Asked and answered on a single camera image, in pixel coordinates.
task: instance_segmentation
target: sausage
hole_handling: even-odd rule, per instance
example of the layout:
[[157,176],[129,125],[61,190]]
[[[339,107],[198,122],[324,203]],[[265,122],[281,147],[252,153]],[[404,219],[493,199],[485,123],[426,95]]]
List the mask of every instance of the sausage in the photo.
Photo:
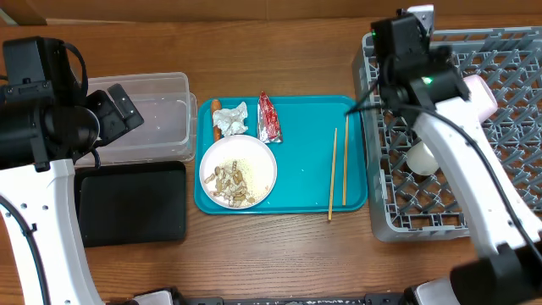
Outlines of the sausage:
[[[213,122],[214,112],[220,109],[222,109],[222,104],[220,103],[220,101],[218,99],[213,99],[213,101],[211,102],[211,122]],[[220,129],[217,126],[214,126],[213,127],[214,141],[220,140],[220,134],[221,134]]]

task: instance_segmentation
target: candy wrapper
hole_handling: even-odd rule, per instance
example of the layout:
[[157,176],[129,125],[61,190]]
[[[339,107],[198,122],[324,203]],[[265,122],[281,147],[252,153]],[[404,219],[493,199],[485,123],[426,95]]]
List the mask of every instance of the candy wrapper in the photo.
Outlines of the candy wrapper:
[[248,116],[245,102],[241,102],[234,109],[220,109],[213,114],[213,126],[222,131],[222,136],[232,136],[245,133],[245,119]]
[[277,109],[264,91],[260,94],[260,100],[257,103],[257,138],[264,143],[282,142]]

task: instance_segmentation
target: red wrapper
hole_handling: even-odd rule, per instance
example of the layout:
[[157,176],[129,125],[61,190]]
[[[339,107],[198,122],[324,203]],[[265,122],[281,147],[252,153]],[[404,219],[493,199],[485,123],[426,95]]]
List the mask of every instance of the red wrapper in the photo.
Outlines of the red wrapper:
[[277,109],[264,91],[260,94],[260,100],[257,104],[257,137],[264,143],[282,142]]

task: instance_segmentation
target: white bowl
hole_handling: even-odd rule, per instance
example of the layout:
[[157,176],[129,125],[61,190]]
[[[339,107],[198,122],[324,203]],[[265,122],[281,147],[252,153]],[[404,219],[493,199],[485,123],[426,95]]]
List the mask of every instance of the white bowl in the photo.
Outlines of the white bowl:
[[[205,183],[205,179],[214,173],[217,166],[231,160],[243,163],[243,177],[248,191],[255,194],[256,201],[247,206],[231,207],[223,197],[211,195],[216,191],[215,180]],[[263,142],[252,136],[226,136],[215,142],[203,155],[200,164],[200,182],[209,198],[218,205],[231,209],[250,208],[265,199],[277,180],[277,161],[273,153]]]

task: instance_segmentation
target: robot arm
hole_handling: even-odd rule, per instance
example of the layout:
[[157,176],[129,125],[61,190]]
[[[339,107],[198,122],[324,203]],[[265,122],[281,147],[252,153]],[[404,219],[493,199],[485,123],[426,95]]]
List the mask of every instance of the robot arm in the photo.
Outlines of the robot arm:
[[454,268],[450,279],[407,289],[405,301],[516,304],[539,297],[542,222],[517,194],[478,121],[479,104],[495,99],[479,77],[467,87],[449,62],[448,47],[429,48],[428,9],[409,8],[372,24],[380,97],[383,108],[401,116],[434,155],[481,259]]
[[[34,165],[0,171],[0,196],[14,206],[41,256],[51,304],[103,304],[86,262],[74,204],[74,164],[56,160],[38,173]],[[36,265],[14,216],[1,207],[26,304],[43,304]]]

